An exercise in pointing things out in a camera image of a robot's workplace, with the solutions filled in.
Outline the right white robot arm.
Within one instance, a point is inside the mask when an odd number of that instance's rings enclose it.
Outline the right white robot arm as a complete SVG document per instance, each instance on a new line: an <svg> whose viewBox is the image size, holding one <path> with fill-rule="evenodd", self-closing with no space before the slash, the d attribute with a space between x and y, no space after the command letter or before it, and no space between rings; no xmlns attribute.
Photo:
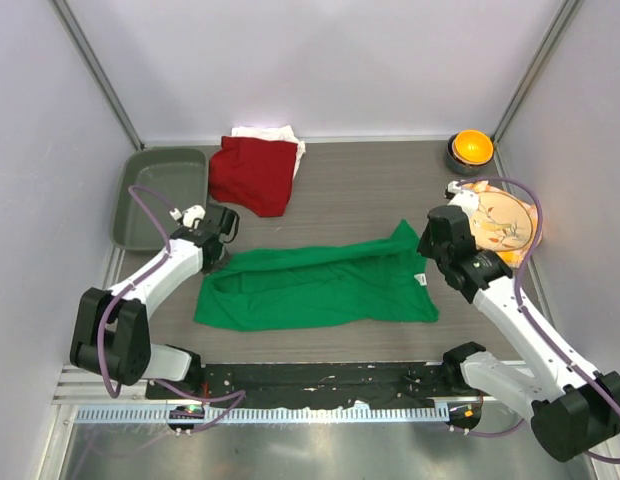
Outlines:
<svg viewBox="0 0 620 480"><path fill-rule="evenodd" d="M477 248L461 207L433 208L417 250L497 326L528 368L521 372L468 342L443 356L447 391L475 389L494 397L528 423L541 447L560 462L620 434L620 375L601 373L562 339L523 296L501 258Z"/></svg>

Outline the floral ceramic plate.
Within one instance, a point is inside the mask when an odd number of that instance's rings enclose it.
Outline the floral ceramic plate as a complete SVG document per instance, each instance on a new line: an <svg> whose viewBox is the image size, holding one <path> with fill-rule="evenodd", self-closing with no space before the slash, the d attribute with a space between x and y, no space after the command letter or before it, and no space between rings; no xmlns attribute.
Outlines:
<svg viewBox="0 0 620 480"><path fill-rule="evenodd" d="M533 236L533 224L524 205L503 192L486 191L479 197L479 210L470 220L477 245L496 252L527 246Z"/></svg>

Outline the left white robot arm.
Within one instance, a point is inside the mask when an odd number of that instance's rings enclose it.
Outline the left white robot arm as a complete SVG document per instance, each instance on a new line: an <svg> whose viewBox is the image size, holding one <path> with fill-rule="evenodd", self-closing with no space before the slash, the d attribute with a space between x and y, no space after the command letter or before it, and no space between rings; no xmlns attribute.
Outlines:
<svg viewBox="0 0 620 480"><path fill-rule="evenodd" d="M226 245L236 238L240 217L230 208L195 205L171 212L178 228L164 248L135 274L107 288L90 288L79 301L70 363L99 374L113 386L140 380L168 381L180 398L195 397L203 385L200 356L153 344L149 321L158 307L189 278L208 275L229 261Z"/></svg>

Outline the green t shirt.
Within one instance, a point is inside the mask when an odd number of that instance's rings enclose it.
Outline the green t shirt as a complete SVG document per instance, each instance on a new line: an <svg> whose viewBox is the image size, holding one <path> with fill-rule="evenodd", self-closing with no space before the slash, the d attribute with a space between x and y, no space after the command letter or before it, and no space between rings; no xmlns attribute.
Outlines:
<svg viewBox="0 0 620 480"><path fill-rule="evenodd" d="M386 238L257 249L202 282L194 320L240 332L339 326L359 320L435 323L419 237L402 220Z"/></svg>

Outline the orange checkered cloth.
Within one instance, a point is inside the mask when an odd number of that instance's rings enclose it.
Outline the orange checkered cloth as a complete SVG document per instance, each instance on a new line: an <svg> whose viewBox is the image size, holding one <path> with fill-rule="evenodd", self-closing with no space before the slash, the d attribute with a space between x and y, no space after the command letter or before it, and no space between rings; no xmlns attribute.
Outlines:
<svg viewBox="0 0 620 480"><path fill-rule="evenodd" d="M474 190L476 193L480 194L482 192L486 192L486 191L497 191L497 192L503 192L506 193L512 197L514 197L513 195L509 194L508 192L501 190L500 188L497 188L495 186L491 186L487 181L481 181L481 182L475 182L475 183L470 183L470 184L466 184L464 185L465 188L468 189L472 189ZM538 212L537 212L537 208L533 205L530 205L528 203L525 203L521 200L519 200L524 207L526 208L527 212L529 213L531 220L532 220L532 224L533 224L533 236L531 238L531 240L529 241L528 245L519 249L519 250L514 250L514 251L506 251L506 252L496 252L500 258L511 268L517 269L521 263L523 262L523 259L526 255L526 253L529 251L530 247L532 246L532 240L534 238L534 235L536 233L537 230L537 226L538 226Z"/></svg>

